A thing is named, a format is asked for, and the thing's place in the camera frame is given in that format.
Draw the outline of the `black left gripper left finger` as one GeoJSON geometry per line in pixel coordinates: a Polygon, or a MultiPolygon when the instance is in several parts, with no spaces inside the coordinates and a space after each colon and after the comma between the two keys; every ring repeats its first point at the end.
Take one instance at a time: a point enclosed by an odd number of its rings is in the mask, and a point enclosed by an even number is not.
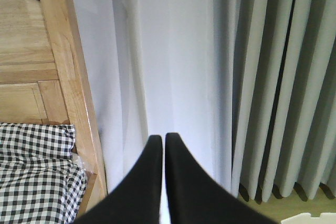
{"type": "Polygon", "coordinates": [[[75,223],[159,223],[161,189],[162,138],[151,135],[121,183],[75,223]]]}

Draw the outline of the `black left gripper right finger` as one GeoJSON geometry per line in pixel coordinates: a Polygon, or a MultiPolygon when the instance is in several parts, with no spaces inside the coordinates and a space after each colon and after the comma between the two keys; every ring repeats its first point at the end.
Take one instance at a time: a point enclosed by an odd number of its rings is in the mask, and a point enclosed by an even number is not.
{"type": "Polygon", "coordinates": [[[165,137],[165,182],[171,223],[274,222],[214,181],[178,133],[165,137]]]}

